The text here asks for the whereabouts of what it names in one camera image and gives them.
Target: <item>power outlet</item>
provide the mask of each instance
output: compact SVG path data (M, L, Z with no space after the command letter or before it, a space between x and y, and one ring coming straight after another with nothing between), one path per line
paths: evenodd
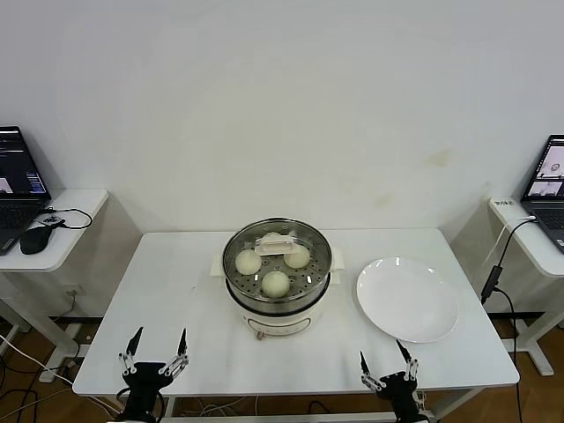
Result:
M80 285L63 285L63 290L67 295L85 295L85 289Z

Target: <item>laptop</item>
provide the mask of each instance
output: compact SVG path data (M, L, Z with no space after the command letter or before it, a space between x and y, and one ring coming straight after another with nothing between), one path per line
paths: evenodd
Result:
M10 251L50 199L19 128L0 127L0 256Z
M521 199L564 253L564 135L551 135Z

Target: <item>laptop screen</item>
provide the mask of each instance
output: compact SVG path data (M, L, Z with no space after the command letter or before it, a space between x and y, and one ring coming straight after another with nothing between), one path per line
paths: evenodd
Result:
M552 135L525 190L526 199L564 200L564 136Z
M18 127L0 128L0 197L48 197Z

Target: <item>white cable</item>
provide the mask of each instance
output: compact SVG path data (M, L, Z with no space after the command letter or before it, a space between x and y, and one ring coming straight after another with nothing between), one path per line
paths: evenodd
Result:
M204 403L200 400L200 398L194 398L194 399L195 399L195 400L197 401L197 403L200 405L200 411L199 411L199 412L195 412L195 411L193 411L193 410L181 410L181 412L197 413L197 414L201 413L202 410L205 408L205 407L204 407Z
M229 410L230 412L232 412L234 416L238 416L238 415L239 415L239 413L236 412L232 407L226 407L226 410Z
M43 365L43 363L41 363L40 361L36 360L34 357L27 355L25 352L19 350L12 342L10 342L8 339L4 338L4 336L0 335L0 339L2 339L6 344L8 344L9 346L11 346L14 350L16 350L18 353L20 353L21 355L23 355L24 357L26 357L27 359L33 361L35 364L37 364L38 366L40 366L41 368L44 368L46 371L50 372L54 377L58 377L59 379L67 382L68 384L70 384L72 386L72 382L67 379L66 377L60 376L58 375L55 371L51 370L49 367L46 367L45 365ZM92 400L104 405L105 407L109 408L111 411L116 412L116 413L120 413L119 411L117 411L114 407L112 407L111 405L108 405L102 401L100 401L97 397L89 397Z
M21 355L23 355L24 357L26 357L27 359L33 361L34 363L36 363L37 365L39 365L40 367L44 368L45 370L47 370L48 372L50 372L53 376L58 377L59 379L64 380L67 383L70 383L72 385L72 382L70 380L68 380L66 377L62 377L60 375L58 375L55 371L51 370L49 367L45 367L43 366L43 364L36 360L35 358L27 355L25 352L20 351L14 344L12 344L8 339L4 338L2 335L0 335L0 338L9 346L11 346L14 350L16 350L18 353L20 353Z
M94 405L96 405L97 407L101 408L101 409L104 411L104 413L106 413L106 414L109 416L110 419L113 420L113 419L115 418L114 416L112 416L112 415L110 414L110 412L108 411L108 409L107 409L106 407L104 407L104 406L98 404L97 402L93 401L93 397L85 397L85 398L88 399L88 400L90 400L90 401L92 402L92 404L94 404Z
M525 218L517 218L517 219L512 219L510 220L508 223L506 223L503 228L500 230L500 235L497 237L497 240L495 241L495 244L493 245L492 249L490 249L490 252L487 253L486 259L482 262L482 264L479 266L479 269L481 269L481 267L487 263L487 261L490 259L490 257L492 256L492 254L494 253L495 249L497 248L497 244L500 243L501 237L503 236L503 231L505 231L505 229L508 226L511 226L513 223L519 221L519 220L534 220L536 219L536 216L527 216Z
M215 412L216 410L221 410L222 408L231 407L232 405L240 403L240 401L242 401L245 398L247 398L247 397L239 398L238 400L233 401L232 403L229 403L229 404L225 404L225 405L208 404L206 407L204 407L202 412L200 412L200 416L204 416L205 414L210 413L210 412Z
M16 412L18 412L19 410L23 410L24 408L27 407L31 407L34 404L38 404L42 401L45 401L46 399L50 399L51 397L54 397L55 395L59 395L62 392L66 392L67 390L71 390L71 388L66 388L64 390L58 390L57 392L52 393L51 395L47 395L46 397L42 398L42 399L38 399L37 401L33 401L32 403L26 404L23 407L19 407L17 410L14 410L13 412L9 412L8 414L6 414L3 417L0 417L0 420L4 420L9 418L12 414L15 414Z

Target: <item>stain on wall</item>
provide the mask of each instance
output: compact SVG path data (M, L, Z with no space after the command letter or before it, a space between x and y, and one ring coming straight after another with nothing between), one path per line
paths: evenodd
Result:
M377 209L380 209L382 207L385 207L387 205L389 205L391 203L391 201L394 199L394 194L392 194L391 192L384 194L382 196L377 197L374 200L374 206Z
M430 155L425 159L425 163L434 167L448 167L452 161L452 150L445 148L435 154Z

